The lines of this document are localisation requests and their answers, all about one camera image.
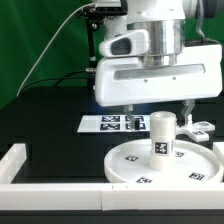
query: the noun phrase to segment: black cable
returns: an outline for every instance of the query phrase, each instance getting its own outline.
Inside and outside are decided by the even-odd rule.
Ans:
[[[20,94],[18,96],[20,96],[28,87],[35,85],[37,83],[40,82],[48,82],[48,81],[64,81],[64,80],[83,80],[83,79],[87,79],[87,78],[69,78],[69,77],[62,77],[62,78],[50,78],[50,79],[41,79],[41,80],[37,80],[37,81],[33,81],[28,83],[27,85],[25,85],[21,91]]]
[[[86,70],[78,70],[78,71],[75,71],[75,72],[70,72],[68,73],[67,75],[63,76],[61,79],[58,79],[58,81],[54,84],[54,87],[57,87],[61,82],[63,82],[66,78],[69,78],[73,75],[77,75],[77,74],[80,74],[80,73],[85,73]]]

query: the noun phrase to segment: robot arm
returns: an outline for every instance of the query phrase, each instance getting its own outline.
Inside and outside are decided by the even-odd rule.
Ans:
[[[101,106],[189,100],[220,93],[221,46],[185,46],[185,14],[192,16],[196,3],[127,1],[129,31],[100,46],[104,59],[97,66],[95,93]]]

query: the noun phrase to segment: white robot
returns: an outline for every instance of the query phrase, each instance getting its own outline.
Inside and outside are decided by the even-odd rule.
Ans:
[[[125,143],[107,154],[105,173],[111,182],[222,181],[223,167],[214,153],[175,141],[180,133],[195,141],[207,139],[202,131],[214,130],[214,126],[204,122],[199,127],[197,123],[193,125],[199,128],[196,131],[189,114],[194,99],[216,97],[222,90],[221,45],[207,42],[185,46],[185,18],[193,17],[201,3],[96,1],[98,10],[127,9],[127,16],[105,19],[105,41],[100,45],[104,59],[96,70],[96,101],[103,107],[124,106],[133,129],[136,121],[131,111],[135,104],[183,100],[186,105],[182,111],[185,127],[176,126],[172,113],[152,114],[151,140]],[[200,26],[198,33],[204,38]]]

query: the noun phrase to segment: white cylinder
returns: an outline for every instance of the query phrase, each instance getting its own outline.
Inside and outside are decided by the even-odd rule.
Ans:
[[[174,163],[173,141],[176,138],[176,115],[156,112],[150,115],[152,149],[150,167],[156,171],[168,171]]]
[[[127,23],[185,19],[182,0],[128,0]]]

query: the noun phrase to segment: black label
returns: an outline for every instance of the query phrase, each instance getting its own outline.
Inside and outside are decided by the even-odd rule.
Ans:
[[[183,152],[175,152],[175,156],[178,158],[181,158],[184,156],[184,153]]]
[[[145,177],[141,177],[139,180],[136,181],[136,183],[139,183],[139,184],[149,184],[151,182],[152,182],[152,180],[149,180]]]
[[[103,116],[102,122],[120,122],[120,116]]]
[[[155,153],[167,155],[168,154],[167,143],[156,142],[155,143]]]
[[[136,157],[136,156],[128,156],[127,158],[125,158],[126,160],[129,160],[129,161],[131,161],[131,162],[135,162],[137,159],[138,159],[138,157]]]
[[[143,116],[133,116],[133,117],[134,117],[134,119],[138,119],[140,122],[144,122],[144,117]],[[130,121],[128,116],[125,116],[125,121],[126,122]]]
[[[192,132],[193,134],[195,134],[195,135],[204,135],[205,133],[204,132],[202,132],[202,131],[194,131],[194,132]]]
[[[119,131],[120,130],[120,124],[101,124],[100,126],[101,131]]]
[[[140,125],[139,125],[139,130],[146,130],[146,126],[145,126],[145,124],[144,123],[141,123]],[[131,130],[131,124],[126,124],[126,130]]]
[[[189,177],[194,180],[203,180],[205,175],[199,173],[192,173]]]

